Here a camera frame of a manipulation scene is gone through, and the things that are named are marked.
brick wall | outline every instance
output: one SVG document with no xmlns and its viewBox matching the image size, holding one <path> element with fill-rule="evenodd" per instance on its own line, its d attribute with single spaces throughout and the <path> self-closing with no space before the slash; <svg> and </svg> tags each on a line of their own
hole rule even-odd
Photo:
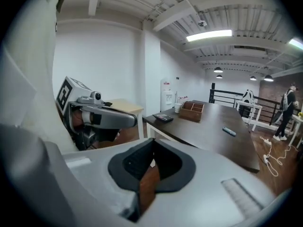
<svg viewBox="0 0 303 227">
<path fill-rule="evenodd" d="M 274 78 L 273 82 L 260 81 L 259 88 L 259 97 L 267 98 L 273 101 L 281 102 L 283 94 L 288 90 L 290 84 L 295 82 L 297 87 L 299 87 L 299 91 L 295 92 L 296 100 L 299 101 L 300 109 L 303 103 L 303 73 L 297 73 L 293 75 L 283 76 Z M 273 107 L 273 104 L 267 103 L 264 101 L 260 101 L 263 105 L 268 105 Z M 263 107 L 264 110 L 273 112 L 274 109 Z M 261 114 L 265 116 L 261 116 L 260 120 L 264 121 L 265 119 L 268 121 L 272 114 L 268 112 L 264 112 L 262 109 Z"/>
</svg>

remote control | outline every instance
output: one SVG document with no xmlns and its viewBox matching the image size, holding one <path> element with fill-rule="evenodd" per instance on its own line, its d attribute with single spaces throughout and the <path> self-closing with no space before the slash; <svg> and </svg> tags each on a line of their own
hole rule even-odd
<svg viewBox="0 0 303 227">
<path fill-rule="evenodd" d="M 158 120 L 160 120 L 161 122 L 163 122 L 163 123 L 168 123 L 168 122 L 170 122 L 170 121 L 173 121 L 173 119 L 174 119 L 174 118 L 172 118 L 172 117 L 169 117 L 169 116 L 166 115 L 166 114 L 159 114 L 159 115 L 154 115 L 154 114 L 153 114 L 153 116 L 154 116 L 156 119 L 158 119 Z"/>
<path fill-rule="evenodd" d="M 226 127 L 223 127 L 223 130 L 226 132 L 226 133 L 229 133 L 230 135 L 232 136 L 236 136 L 236 132 L 230 130 L 229 128 L 226 128 Z"/>
</svg>

fluorescent light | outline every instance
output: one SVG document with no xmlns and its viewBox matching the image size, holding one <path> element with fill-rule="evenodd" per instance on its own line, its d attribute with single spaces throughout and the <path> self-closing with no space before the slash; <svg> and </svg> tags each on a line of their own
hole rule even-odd
<svg viewBox="0 0 303 227">
<path fill-rule="evenodd" d="M 222 69 L 221 69 L 220 67 L 216 67 L 216 68 L 214 69 L 214 72 L 221 73 L 221 72 L 223 72 L 223 71 L 222 71 Z"/>
<path fill-rule="evenodd" d="M 264 78 L 265 81 L 274 81 L 271 75 L 266 75 Z"/>
<path fill-rule="evenodd" d="M 303 50 L 303 44 L 300 43 L 299 41 L 296 41 L 296 40 L 292 39 L 292 40 L 289 42 L 289 44 L 292 44 L 292 45 L 294 45 L 294 46 L 300 48 L 301 50 Z"/>
<path fill-rule="evenodd" d="M 206 38 L 222 37 L 222 36 L 232 36 L 232 31 L 230 29 L 228 29 L 228 30 L 217 30 L 217 31 L 205 32 L 205 33 L 187 36 L 186 39 L 188 40 L 188 42 L 191 42 L 194 40 L 201 40 L 201 39 L 206 39 Z"/>
</svg>

black pants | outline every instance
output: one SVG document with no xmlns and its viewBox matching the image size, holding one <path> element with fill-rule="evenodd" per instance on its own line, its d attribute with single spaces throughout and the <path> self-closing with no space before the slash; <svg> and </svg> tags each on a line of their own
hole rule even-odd
<svg viewBox="0 0 303 227">
<path fill-rule="evenodd" d="M 283 120 L 282 120 L 278 130 L 276 131 L 275 136 L 278 136 L 281 133 L 281 136 L 284 137 L 286 125 L 290 121 L 291 117 L 292 117 L 291 114 L 289 114 L 287 112 L 283 112 Z"/>
</svg>

cup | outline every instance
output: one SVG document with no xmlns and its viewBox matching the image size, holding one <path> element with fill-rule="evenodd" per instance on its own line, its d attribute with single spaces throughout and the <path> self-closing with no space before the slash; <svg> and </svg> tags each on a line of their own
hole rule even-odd
<svg viewBox="0 0 303 227">
<path fill-rule="evenodd" d="M 181 106 L 182 106 L 182 104 L 175 103 L 175 112 L 176 112 L 176 113 L 179 113 L 179 112 L 180 112 Z"/>
</svg>

